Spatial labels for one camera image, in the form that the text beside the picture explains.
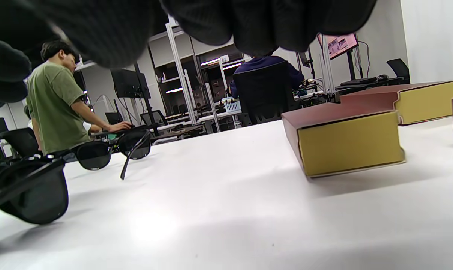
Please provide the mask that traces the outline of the person's right hand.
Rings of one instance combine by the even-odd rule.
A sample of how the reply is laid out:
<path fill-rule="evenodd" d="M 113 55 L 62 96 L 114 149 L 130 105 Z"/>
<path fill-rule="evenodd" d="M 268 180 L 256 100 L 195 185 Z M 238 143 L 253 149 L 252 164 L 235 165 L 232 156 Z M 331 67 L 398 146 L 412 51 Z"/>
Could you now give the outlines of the person's right hand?
<path fill-rule="evenodd" d="M 317 34 L 357 32 L 375 0 L 0 0 L 0 108 L 22 101 L 27 53 L 57 36 L 104 68 L 138 60 L 168 16 L 195 40 L 260 55 L 304 52 Z"/>

